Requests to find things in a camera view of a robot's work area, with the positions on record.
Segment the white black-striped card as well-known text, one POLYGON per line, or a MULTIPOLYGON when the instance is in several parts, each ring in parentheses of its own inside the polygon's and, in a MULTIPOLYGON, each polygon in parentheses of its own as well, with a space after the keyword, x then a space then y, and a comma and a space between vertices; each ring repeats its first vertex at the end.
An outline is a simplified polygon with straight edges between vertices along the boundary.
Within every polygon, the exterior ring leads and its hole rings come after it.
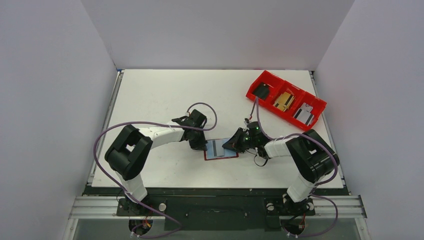
POLYGON ((213 139, 208 141, 207 155, 212 157, 223 157, 225 155, 225 150, 222 147, 223 139, 213 139))

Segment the red leather card holder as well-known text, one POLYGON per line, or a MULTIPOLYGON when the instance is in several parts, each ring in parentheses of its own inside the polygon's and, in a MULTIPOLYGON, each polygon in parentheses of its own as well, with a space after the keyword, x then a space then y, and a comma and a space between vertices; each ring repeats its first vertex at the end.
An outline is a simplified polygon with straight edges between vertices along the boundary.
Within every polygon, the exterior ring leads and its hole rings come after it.
POLYGON ((204 151, 204 160, 211 161, 238 158, 239 154, 237 152, 223 148, 223 144, 228 140, 229 138, 207 140, 206 150, 204 151))

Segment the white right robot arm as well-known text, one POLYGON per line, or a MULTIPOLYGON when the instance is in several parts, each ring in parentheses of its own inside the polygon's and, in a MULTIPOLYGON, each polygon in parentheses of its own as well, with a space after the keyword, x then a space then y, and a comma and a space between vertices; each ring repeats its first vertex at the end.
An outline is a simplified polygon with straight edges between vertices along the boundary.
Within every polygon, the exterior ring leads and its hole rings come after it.
POLYGON ((248 123, 246 128, 239 128, 222 147, 237 153, 252 149, 266 161, 291 157, 298 176, 282 196, 285 204, 305 202, 317 186, 336 177, 340 164, 335 151, 315 130, 271 138, 258 121, 248 123))

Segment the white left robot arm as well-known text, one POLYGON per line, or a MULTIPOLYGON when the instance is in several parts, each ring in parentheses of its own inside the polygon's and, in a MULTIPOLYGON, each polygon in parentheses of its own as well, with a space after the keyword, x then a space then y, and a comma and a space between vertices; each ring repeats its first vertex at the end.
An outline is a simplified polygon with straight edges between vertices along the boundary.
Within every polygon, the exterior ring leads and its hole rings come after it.
POLYGON ((206 123, 207 117, 194 109, 166 124, 154 123, 152 127, 145 128, 136 128, 133 123, 124 126, 104 154, 104 159, 118 175, 127 198, 137 203, 148 195, 141 171, 152 149, 187 141, 193 150, 206 150, 207 141, 203 131, 206 123))

